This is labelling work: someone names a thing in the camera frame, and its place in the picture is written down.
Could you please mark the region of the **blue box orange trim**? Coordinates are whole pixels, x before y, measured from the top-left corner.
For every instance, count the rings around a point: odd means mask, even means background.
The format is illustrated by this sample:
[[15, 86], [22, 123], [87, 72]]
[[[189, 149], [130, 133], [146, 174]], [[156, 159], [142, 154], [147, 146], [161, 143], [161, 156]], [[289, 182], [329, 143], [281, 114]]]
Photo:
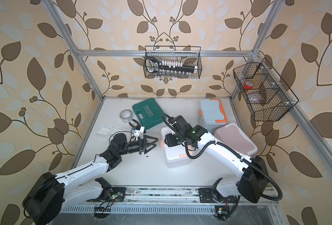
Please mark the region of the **blue box orange trim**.
[[199, 102], [199, 125], [209, 133], [227, 124], [228, 119], [220, 99], [202, 99]]

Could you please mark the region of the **white box pink trim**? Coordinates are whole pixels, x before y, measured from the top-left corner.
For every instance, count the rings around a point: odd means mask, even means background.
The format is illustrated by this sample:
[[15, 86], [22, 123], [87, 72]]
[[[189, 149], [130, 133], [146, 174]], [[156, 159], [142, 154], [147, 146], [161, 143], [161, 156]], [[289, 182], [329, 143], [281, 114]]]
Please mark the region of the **white box pink trim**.
[[168, 127], [161, 129], [162, 139], [160, 141], [160, 147], [165, 153], [167, 167], [176, 168], [189, 165], [191, 163], [191, 159], [186, 155], [184, 146], [177, 145], [175, 147], [168, 147], [166, 145], [166, 135], [171, 133], [172, 131]]

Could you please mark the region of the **pink first aid box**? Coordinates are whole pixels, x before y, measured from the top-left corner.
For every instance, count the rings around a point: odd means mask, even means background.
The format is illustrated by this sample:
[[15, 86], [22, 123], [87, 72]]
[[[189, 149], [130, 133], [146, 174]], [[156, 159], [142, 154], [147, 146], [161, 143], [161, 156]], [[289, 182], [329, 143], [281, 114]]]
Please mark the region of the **pink first aid box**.
[[218, 128], [213, 135], [243, 155], [253, 157], [258, 151], [257, 146], [235, 123]]

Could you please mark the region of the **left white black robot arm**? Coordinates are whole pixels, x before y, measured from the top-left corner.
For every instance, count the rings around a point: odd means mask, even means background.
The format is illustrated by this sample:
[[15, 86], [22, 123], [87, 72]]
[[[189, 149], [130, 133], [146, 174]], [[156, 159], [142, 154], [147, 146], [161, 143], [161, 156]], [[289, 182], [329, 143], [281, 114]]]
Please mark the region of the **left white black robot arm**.
[[58, 174], [42, 174], [23, 200], [24, 211], [36, 225], [46, 225], [71, 206], [107, 199], [111, 184], [101, 175], [116, 168], [123, 155], [147, 154], [157, 142], [158, 138], [148, 135], [135, 141], [127, 141], [124, 133], [114, 135], [108, 148], [91, 162]]

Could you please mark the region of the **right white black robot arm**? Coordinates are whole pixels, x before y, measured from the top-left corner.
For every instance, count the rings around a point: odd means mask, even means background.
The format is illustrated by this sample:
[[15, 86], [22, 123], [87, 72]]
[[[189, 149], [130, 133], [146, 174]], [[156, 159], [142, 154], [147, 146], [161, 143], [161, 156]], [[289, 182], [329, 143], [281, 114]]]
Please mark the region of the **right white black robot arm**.
[[251, 203], [257, 203], [268, 185], [267, 170], [260, 157], [252, 158], [241, 154], [217, 139], [200, 125], [192, 127], [182, 116], [161, 115], [163, 122], [171, 129], [166, 135], [168, 147], [183, 146], [189, 159], [198, 159], [208, 153], [225, 164], [235, 177], [218, 179], [209, 189], [208, 196], [223, 202], [230, 196], [242, 196]]

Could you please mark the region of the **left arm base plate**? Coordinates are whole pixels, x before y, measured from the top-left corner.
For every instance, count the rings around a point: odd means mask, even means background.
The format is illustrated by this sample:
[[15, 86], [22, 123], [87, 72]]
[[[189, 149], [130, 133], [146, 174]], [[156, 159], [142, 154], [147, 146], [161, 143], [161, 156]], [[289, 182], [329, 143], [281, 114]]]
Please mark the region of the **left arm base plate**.
[[124, 199], [126, 188], [125, 187], [115, 187], [107, 182], [104, 178], [96, 178], [102, 187], [102, 192], [96, 200], [111, 202], [115, 199]]

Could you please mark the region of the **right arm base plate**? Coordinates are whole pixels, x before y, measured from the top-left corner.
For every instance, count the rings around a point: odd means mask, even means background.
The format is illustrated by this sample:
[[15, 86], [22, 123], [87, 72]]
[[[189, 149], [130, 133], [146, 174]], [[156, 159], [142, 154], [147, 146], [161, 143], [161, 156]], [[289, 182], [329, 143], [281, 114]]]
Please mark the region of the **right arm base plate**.
[[237, 196], [223, 197], [216, 189], [222, 178], [219, 178], [211, 187], [201, 187], [198, 189], [199, 199], [201, 203], [223, 203], [227, 201], [236, 203]]

